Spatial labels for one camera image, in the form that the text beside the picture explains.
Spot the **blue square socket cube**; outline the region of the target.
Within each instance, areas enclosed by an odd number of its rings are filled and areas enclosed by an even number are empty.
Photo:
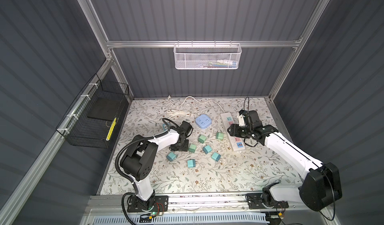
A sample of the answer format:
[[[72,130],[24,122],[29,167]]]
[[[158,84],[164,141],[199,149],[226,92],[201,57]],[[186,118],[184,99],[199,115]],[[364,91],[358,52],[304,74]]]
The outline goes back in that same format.
[[[211,126],[212,120],[208,115],[202,114],[195,119],[195,123],[200,129],[206,129]]]

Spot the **white long power strip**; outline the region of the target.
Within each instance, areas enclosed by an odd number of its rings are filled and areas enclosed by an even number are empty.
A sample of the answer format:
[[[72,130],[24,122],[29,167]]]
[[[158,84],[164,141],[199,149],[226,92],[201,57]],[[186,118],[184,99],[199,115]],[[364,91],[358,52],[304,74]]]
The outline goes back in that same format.
[[[228,131],[228,129],[230,129],[230,127],[235,123],[231,113],[221,113],[220,117],[222,119],[225,131],[227,132],[233,151],[240,153],[241,151],[245,150],[246,148],[243,140],[241,138],[235,137]]]

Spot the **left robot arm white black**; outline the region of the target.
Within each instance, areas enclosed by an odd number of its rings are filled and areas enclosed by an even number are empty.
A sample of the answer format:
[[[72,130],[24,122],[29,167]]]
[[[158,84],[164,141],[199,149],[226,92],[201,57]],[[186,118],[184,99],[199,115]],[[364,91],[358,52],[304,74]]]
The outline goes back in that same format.
[[[170,119],[163,118],[162,122],[167,126],[166,131],[150,137],[135,136],[118,152],[115,159],[116,171],[131,182],[136,201],[145,210],[155,203],[156,193],[148,176],[157,152],[164,148],[170,148],[172,152],[186,152],[189,148],[188,138],[193,132],[192,125],[187,121],[178,125]]]

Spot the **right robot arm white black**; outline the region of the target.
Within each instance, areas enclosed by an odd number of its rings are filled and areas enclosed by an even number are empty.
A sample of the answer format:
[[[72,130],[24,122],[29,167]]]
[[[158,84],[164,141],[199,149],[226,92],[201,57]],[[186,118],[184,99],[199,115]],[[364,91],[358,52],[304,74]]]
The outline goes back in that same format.
[[[272,125],[263,125],[255,110],[241,110],[239,123],[223,120],[229,136],[252,139],[276,152],[300,175],[302,182],[294,185],[272,183],[263,188],[260,201],[266,208],[276,208],[282,202],[295,202],[319,212],[334,205],[343,196],[339,169],[333,163],[323,163],[291,143]]]

